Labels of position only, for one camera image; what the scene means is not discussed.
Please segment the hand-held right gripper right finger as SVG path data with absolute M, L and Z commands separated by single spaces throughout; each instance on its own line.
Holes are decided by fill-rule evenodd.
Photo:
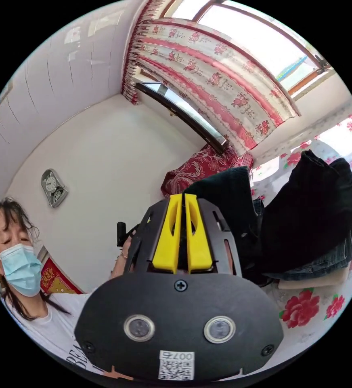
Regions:
M 209 271 L 213 260 L 197 197 L 185 194 L 184 204 L 188 271 L 189 273 Z

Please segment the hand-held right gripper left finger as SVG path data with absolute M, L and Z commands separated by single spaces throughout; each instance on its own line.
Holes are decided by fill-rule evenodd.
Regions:
M 153 256 L 155 270 L 176 273 L 180 248 L 182 194 L 171 195 Z

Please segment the person's left hand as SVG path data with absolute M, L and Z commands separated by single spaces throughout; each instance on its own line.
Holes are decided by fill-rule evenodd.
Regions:
M 110 273 L 110 280 L 121 276 L 125 272 L 125 266 L 128 258 L 128 251 L 130 248 L 131 241 L 132 237 L 129 236 L 124 242 L 124 245 L 120 250 L 119 256 L 116 259 L 115 265 Z

